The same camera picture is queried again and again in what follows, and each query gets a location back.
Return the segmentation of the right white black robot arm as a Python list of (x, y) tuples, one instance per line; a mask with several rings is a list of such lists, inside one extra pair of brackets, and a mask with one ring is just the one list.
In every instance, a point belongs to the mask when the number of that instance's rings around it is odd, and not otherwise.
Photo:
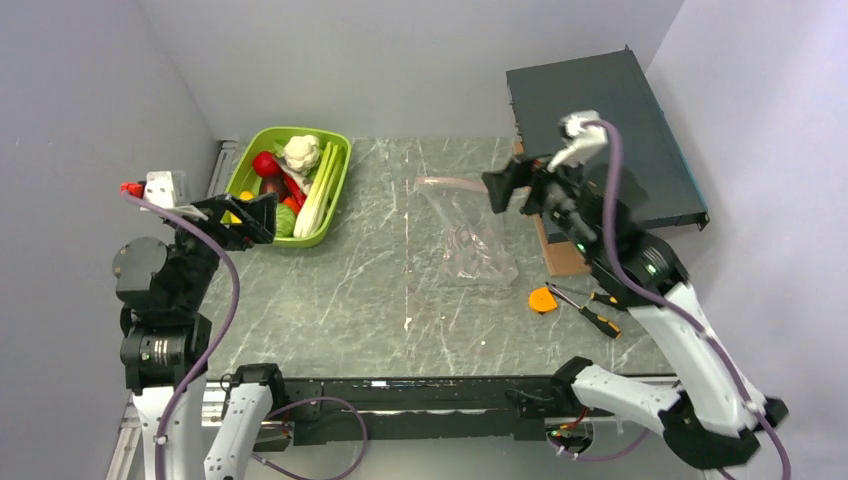
[(526, 188), (525, 215), (550, 218), (583, 255), (599, 286), (623, 306), (661, 349), (678, 385), (653, 386), (575, 357), (551, 378), (557, 411), (600, 409), (661, 436), (699, 470), (747, 464), (759, 435), (774, 436), (785, 403), (759, 392), (741, 374), (707, 320), (687, 270), (673, 248), (631, 219), (618, 198), (620, 170), (604, 190), (578, 180), (578, 170), (524, 156), (486, 172), (491, 208), (505, 211)]

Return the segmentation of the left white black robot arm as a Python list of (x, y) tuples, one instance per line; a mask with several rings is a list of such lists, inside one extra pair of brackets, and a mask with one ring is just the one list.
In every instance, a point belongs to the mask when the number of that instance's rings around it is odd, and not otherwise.
[[(202, 413), (208, 360), (229, 330), (240, 299), (230, 258), (275, 238), (278, 196), (242, 200), (222, 194), (174, 213), (128, 192), (123, 198), (162, 216), (174, 230), (167, 244), (140, 237), (113, 258), (122, 302), (120, 360), (142, 428), (148, 479), (241, 479), (264, 420), (279, 417), (288, 394), (274, 363), (242, 365), (226, 388), (222, 423), (203, 446)], [(219, 266), (232, 280), (231, 304), (220, 333), (201, 304)]]

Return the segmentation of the clear zip top bag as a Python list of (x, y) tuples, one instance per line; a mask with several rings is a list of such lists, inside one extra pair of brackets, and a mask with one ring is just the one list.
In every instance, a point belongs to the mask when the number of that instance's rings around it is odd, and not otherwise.
[(438, 216), (443, 271), (456, 286), (507, 286), (518, 276), (507, 251), (503, 220), (491, 211), (487, 190), (479, 180), (419, 177), (415, 190)]

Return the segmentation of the green celery stalk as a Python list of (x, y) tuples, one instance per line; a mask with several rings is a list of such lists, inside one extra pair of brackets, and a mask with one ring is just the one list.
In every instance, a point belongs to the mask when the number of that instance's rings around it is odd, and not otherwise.
[(339, 169), (340, 147), (329, 143), (325, 149), (313, 188), (297, 216), (293, 231), (295, 238), (313, 235), (323, 222), (330, 197), (331, 184)]

